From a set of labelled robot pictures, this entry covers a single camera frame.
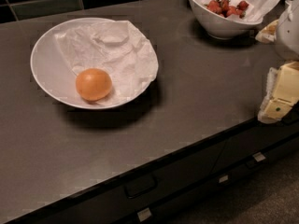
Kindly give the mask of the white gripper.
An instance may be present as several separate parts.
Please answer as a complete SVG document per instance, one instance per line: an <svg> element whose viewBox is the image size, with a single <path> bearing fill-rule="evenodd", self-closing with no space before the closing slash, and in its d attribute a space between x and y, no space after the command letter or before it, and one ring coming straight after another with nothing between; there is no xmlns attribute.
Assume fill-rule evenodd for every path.
<svg viewBox="0 0 299 224"><path fill-rule="evenodd" d="M258 113L258 121L271 124L282 120L299 102L299 0L287 0L279 20L267 24L255 39L273 43L284 60L280 68L271 67L267 75L266 95Z"/></svg>

